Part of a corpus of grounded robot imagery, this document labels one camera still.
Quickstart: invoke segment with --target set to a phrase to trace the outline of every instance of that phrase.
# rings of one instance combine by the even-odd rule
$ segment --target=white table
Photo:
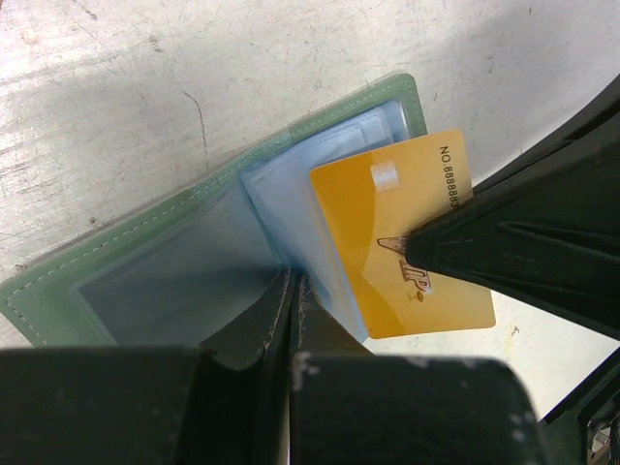
[[[0,279],[396,71],[416,77],[429,131],[465,132],[480,181],[620,72],[618,5],[4,0]],[[617,346],[509,298],[495,304],[493,329],[367,345],[499,357],[540,415]],[[0,346],[23,345],[2,320]]]

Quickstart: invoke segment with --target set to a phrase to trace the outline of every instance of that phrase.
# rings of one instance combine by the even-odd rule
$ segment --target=stitching
[[[304,126],[302,128],[299,128],[298,130],[292,132],[291,136],[293,136],[293,137],[294,136],[298,136],[299,134],[304,133],[305,131],[307,131],[307,130],[309,130],[309,129],[311,129],[311,128],[313,128],[313,127],[315,127],[315,126],[317,126],[317,125],[319,125],[321,123],[323,123],[324,121],[326,121],[326,120],[328,120],[328,119],[330,119],[330,118],[332,118],[334,116],[337,116],[337,115],[339,115],[341,113],[344,113],[347,109],[351,109],[351,108],[357,106],[358,104],[360,104],[362,102],[365,102],[366,100],[369,100],[372,97],[375,97],[376,95],[385,93],[386,91],[388,91],[392,87],[395,87],[397,85],[402,85],[402,84],[405,84],[407,86],[407,88],[409,89],[409,93],[414,98],[414,112],[416,114],[416,120],[418,122],[418,127],[421,129],[422,128],[422,123],[421,123],[421,117],[420,117],[420,113],[419,113],[419,105],[416,102],[416,93],[414,92],[414,89],[411,87],[411,84],[409,83],[409,81],[403,79],[403,80],[398,80],[397,82],[395,82],[393,84],[390,84],[389,86],[384,87],[384,88],[382,88],[380,90],[372,92],[371,94],[367,94],[367,95],[365,95],[365,96],[363,96],[363,97],[361,97],[361,98],[351,102],[350,104],[347,104],[346,106],[344,106],[344,107],[342,107],[342,108],[340,108],[340,109],[338,109],[336,111],[333,111],[329,115],[324,116],[323,118],[321,118],[321,119],[319,119],[319,120],[317,120],[317,121],[315,121],[313,123],[310,123],[310,124],[308,124],[308,125],[306,125],[306,126]],[[217,176],[217,174],[216,174],[215,175],[215,179],[213,179],[213,181],[217,182],[218,180],[221,180],[221,179],[222,179],[222,176]],[[36,284],[36,283],[42,281],[43,279],[47,278],[48,276],[52,275],[53,273],[56,273],[61,268],[64,268],[65,266],[68,266],[70,264],[74,264],[79,259],[87,257],[89,255],[92,255],[92,254],[96,253],[97,251],[103,249],[104,247],[110,245],[113,241],[115,241],[117,239],[120,239],[120,238],[124,237],[127,234],[133,233],[134,231],[139,230],[143,226],[146,226],[147,224],[157,220],[158,218],[161,218],[162,216],[167,215],[168,213],[174,211],[175,209],[177,209],[178,207],[182,206],[183,204],[185,204],[185,203],[189,202],[190,200],[194,199],[199,193],[208,190],[209,188],[211,188],[212,185],[213,185],[213,183],[208,183],[207,185],[202,186],[197,192],[192,194],[189,198],[187,198],[184,201],[180,201],[179,203],[177,203],[177,204],[173,205],[172,207],[170,207],[168,210],[165,210],[165,211],[163,211],[163,212],[161,212],[161,213],[159,213],[159,214],[149,218],[148,220],[142,221],[139,225],[133,226],[129,230],[127,230],[125,232],[122,232],[119,235],[113,237],[112,239],[107,240],[106,242],[98,245],[97,247],[92,248],[90,251],[83,253],[81,256],[75,257],[75,258],[73,258],[73,259],[71,259],[71,260],[69,260],[69,261],[67,261],[65,263],[62,263],[61,265],[57,266],[55,269],[52,269],[52,270],[48,271],[47,273],[42,274],[41,276],[37,277],[36,279],[26,283],[25,285],[21,286],[20,288],[14,290],[6,298],[5,304],[7,305],[7,307],[9,307],[11,310],[13,310],[13,313],[15,313],[22,321],[24,321],[28,325],[28,327],[30,327],[32,332],[41,340],[41,342],[43,343],[44,346],[48,346],[49,345],[48,342],[41,335],[41,333],[39,331],[37,331],[30,324],[30,322],[28,322],[28,320],[26,320],[26,318],[23,315],[21,315],[19,313],[19,311],[17,310],[17,308],[11,303],[11,297],[13,295],[17,295],[17,294],[25,291],[28,287],[30,287],[33,284]]]

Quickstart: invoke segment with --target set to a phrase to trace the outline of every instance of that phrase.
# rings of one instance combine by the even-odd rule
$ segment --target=green border
[[[267,160],[301,140],[390,100],[402,104],[412,137],[426,134],[414,79],[409,75],[389,77],[250,148],[194,187],[59,251],[3,283],[0,311],[34,346],[114,345],[96,315],[69,295],[75,283],[145,243],[164,237],[164,232],[187,221],[199,212],[205,201],[229,187],[251,163]]]

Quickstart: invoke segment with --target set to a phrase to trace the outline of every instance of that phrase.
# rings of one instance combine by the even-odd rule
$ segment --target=yellow card
[[[472,197],[460,131],[330,163],[310,180],[370,337],[495,325],[488,289],[404,257],[409,231]]]

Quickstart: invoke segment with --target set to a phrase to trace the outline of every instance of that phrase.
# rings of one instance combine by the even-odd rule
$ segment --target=green wallet
[[[323,146],[337,147],[356,134],[373,147],[364,133],[371,130],[362,126],[372,116],[389,133],[395,117],[390,112],[395,113],[386,103],[397,104],[409,138],[426,134],[414,79],[389,77],[246,150],[180,194],[5,282],[0,311],[34,346],[200,342],[256,301],[277,269],[291,265],[287,250],[269,232],[278,226],[266,224],[241,182],[243,173],[293,153],[320,134],[326,136],[316,143]],[[372,113],[376,108],[385,120]],[[355,127],[346,126],[369,111]],[[326,132],[342,124],[340,132]],[[396,136],[377,144],[394,141]],[[310,145],[305,149],[311,152]],[[357,331],[351,329],[356,322],[343,322],[337,309],[326,308]]]

